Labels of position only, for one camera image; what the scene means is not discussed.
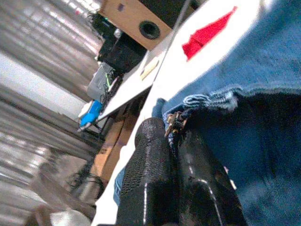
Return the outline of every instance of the white wall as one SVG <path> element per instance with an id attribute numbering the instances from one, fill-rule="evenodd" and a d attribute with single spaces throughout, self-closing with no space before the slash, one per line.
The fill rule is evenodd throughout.
<path id="1" fill-rule="evenodd" d="M 86 103 L 1 52 L 0 84 L 73 120 L 77 120 L 82 106 Z"/>

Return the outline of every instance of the wooden speaker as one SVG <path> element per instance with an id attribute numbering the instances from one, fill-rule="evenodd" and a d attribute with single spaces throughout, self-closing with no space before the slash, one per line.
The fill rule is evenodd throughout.
<path id="1" fill-rule="evenodd" d="M 183 0 L 104 0 L 99 13 L 146 49 L 152 50 L 171 32 L 183 3 Z"/>

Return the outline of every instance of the white table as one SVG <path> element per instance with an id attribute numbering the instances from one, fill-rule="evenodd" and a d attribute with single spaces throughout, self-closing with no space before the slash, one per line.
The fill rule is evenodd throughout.
<path id="1" fill-rule="evenodd" d="M 272 0 L 261 1 L 263 10 L 269 10 Z M 258 19 L 259 0 L 209 0 L 193 15 L 191 15 L 178 31 L 172 46 L 167 52 L 162 67 L 152 85 L 143 109 L 140 112 L 134 130 L 126 146 L 120 151 L 120 159 L 113 171 L 101 198 L 96 202 L 96 216 L 92 226 L 97 224 L 114 224 L 118 207 L 113 200 L 114 180 L 123 169 L 135 151 L 135 134 L 141 122 L 151 117 L 152 109 L 158 98 L 169 100 L 188 83 L 203 75 L 208 69 L 220 62 L 239 39 L 250 29 Z M 216 21 L 237 6 L 236 12 L 230 18 L 226 28 L 198 52 L 190 61 L 187 61 L 182 50 L 182 44 L 189 40 L 196 30 Z"/>

